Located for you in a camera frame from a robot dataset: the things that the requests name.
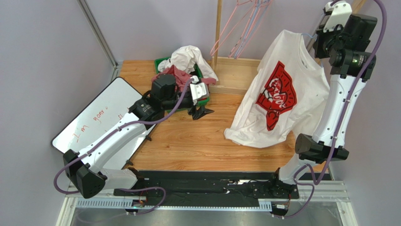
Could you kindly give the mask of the white t-shirt red print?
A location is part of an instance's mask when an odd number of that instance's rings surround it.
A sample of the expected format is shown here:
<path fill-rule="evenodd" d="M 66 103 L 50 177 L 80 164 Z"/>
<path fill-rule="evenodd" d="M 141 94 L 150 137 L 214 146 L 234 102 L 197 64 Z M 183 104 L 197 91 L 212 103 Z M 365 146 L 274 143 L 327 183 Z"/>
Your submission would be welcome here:
<path fill-rule="evenodd" d="M 290 132 L 311 135 L 329 94 L 324 68 L 305 47 L 304 35 L 283 30 L 257 68 L 226 139 L 265 148 L 281 143 Z"/>

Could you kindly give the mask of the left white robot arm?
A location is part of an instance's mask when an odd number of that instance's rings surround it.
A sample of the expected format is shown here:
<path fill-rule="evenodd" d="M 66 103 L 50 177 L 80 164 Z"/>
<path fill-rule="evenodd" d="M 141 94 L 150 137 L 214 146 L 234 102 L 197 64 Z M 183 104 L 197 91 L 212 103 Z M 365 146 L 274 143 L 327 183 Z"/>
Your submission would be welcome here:
<path fill-rule="evenodd" d="M 209 96 L 205 78 L 190 77 L 181 88 L 172 74 L 160 74 L 152 82 L 151 89 L 142 95 L 126 114 L 100 138 L 88 146 L 63 154 L 64 167 L 56 174 L 55 188 L 62 172 L 72 182 L 83 198 L 89 199 L 103 190 L 130 192 L 138 181 L 129 169 L 106 169 L 105 164 L 127 143 L 142 135 L 153 125 L 168 119 L 176 110 L 186 109 L 193 120 L 212 113 L 205 106 L 197 106 L 199 100 Z"/>

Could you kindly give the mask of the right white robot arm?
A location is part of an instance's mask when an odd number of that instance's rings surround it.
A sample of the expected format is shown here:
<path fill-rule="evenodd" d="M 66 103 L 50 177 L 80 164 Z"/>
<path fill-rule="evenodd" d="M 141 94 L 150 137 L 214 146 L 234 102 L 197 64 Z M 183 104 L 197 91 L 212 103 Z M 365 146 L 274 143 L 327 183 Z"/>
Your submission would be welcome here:
<path fill-rule="evenodd" d="M 315 57 L 328 58 L 332 67 L 329 96 L 317 129 L 311 136 L 298 135 L 294 156 L 277 170 L 278 181 L 293 185 L 308 167 L 348 158 L 345 132 L 376 63 L 376 55 L 366 52 L 376 25 L 375 17 L 351 14 L 345 24 L 322 23 L 316 30 Z"/>

